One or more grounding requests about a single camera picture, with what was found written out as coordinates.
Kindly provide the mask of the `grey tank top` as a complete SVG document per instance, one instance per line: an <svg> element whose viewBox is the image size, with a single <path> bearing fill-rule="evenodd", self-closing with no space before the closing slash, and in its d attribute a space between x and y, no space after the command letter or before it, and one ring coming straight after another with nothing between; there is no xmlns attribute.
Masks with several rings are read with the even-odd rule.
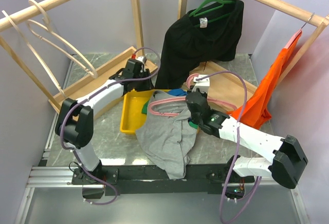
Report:
<svg viewBox="0 0 329 224"><path fill-rule="evenodd" d="M170 179L182 179L190 161L188 153L197 135L197 129L188 123L191 113L184 101L156 105L153 110L178 113L178 116L147 113L144 125L135 131L137 140L148 159L164 170Z"/></svg>

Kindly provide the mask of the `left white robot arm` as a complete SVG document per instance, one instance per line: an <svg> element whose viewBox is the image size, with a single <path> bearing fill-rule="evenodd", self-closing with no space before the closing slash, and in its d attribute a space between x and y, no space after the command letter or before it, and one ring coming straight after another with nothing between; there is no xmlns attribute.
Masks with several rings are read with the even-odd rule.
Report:
<svg viewBox="0 0 329 224"><path fill-rule="evenodd" d="M55 132L60 137L62 147L75 153L78 162L86 169L85 179L92 184L100 182L103 177L101 161L91 145L94 117L131 90L153 88L146 62L145 56L130 58L124 68L91 93L76 100L67 98L62 103Z"/></svg>

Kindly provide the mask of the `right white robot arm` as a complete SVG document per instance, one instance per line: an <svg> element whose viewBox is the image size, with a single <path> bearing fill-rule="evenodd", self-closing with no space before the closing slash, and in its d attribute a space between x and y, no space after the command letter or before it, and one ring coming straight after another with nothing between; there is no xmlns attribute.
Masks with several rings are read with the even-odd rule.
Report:
<svg viewBox="0 0 329 224"><path fill-rule="evenodd" d="M208 135L235 142L258 154L256 158L237 156L225 169L231 182L242 177L271 177L279 185L294 189L302 176L308 159L294 136L285 138L267 134L243 123L208 104L205 94L190 92L186 97L192 122Z"/></svg>

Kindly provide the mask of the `pink plastic hanger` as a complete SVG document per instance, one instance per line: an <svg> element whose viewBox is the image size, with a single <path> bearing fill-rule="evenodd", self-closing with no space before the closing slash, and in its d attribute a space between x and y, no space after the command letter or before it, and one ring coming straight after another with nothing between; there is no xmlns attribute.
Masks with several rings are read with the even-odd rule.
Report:
<svg viewBox="0 0 329 224"><path fill-rule="evenodd" d="M187 78L187 86L188 87L191 87L191 81L193 81L193 77L194 76L198 76L198 75L200 75L200 74L194 73L194 74L190 75ZM156 106L156 105L160 105L160 104L180 102L180 101L185 101L185 100L186 100L186 96L173 97L173 98L168 98L168 99L154 101L154 102L152 102L152 103L149 104L149 106L148 106L148 113L151 113L151 114L156 115L156 116L176 117L176 116L178 116L178 113L161 113L161 112L158 112L158 111L154 111L153 110L153 107ZM228 103L228 102L225 102L225 101L221 101L221 100L214 99L214 98L211 98L211 97L207 97L207 100L210 101L211 103L215 103L218 106L222 105L222 106L228 107L228 108L230 108L232 110L236 110L237 109L237 107L235 105L233 105L231 103Z"/></svg>

